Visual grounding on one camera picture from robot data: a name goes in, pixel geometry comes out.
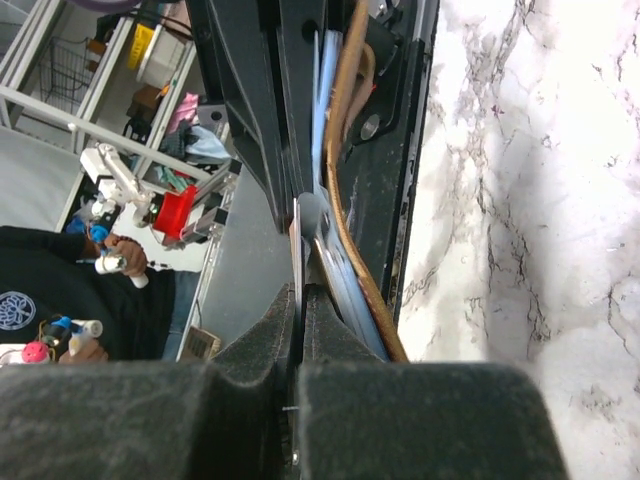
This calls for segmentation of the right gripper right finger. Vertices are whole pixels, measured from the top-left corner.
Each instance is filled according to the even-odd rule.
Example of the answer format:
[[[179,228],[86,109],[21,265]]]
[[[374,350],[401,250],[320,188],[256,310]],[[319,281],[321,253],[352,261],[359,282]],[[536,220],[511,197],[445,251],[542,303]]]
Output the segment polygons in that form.
[[[541,393],[495,363],[385,363],[306,296],[297,386],[305,479],[565,479]]]

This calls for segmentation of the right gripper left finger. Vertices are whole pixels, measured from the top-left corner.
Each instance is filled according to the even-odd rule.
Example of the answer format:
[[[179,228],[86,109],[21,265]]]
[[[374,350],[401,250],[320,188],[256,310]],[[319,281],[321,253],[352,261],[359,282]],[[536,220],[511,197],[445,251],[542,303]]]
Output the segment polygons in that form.
[[[280,479],[294,294],[213,360],[6,366],[5,479]]]

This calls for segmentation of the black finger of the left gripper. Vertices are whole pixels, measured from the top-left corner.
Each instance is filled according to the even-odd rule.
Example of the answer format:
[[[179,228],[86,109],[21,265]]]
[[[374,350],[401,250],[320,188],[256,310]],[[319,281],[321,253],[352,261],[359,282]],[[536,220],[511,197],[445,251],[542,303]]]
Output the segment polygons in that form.
[[[312,186],[314,35],[322,1],[190,1],[207,94],[223,101],[233,146],[264,191],[277,230]]]

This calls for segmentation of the brown leather card holder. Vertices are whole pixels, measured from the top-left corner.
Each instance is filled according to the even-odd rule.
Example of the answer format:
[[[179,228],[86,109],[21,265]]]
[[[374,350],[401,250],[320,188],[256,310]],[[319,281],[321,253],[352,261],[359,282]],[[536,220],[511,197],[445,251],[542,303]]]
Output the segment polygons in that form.
[[[311,197],[318,213],[311,242],[339,318],[380,359],[405,363],[389,307],[351,232],[339,167],[351,127],[374,89],[368,26],[367,3],[357,1],[344,33],[330,29],[314,39]]]

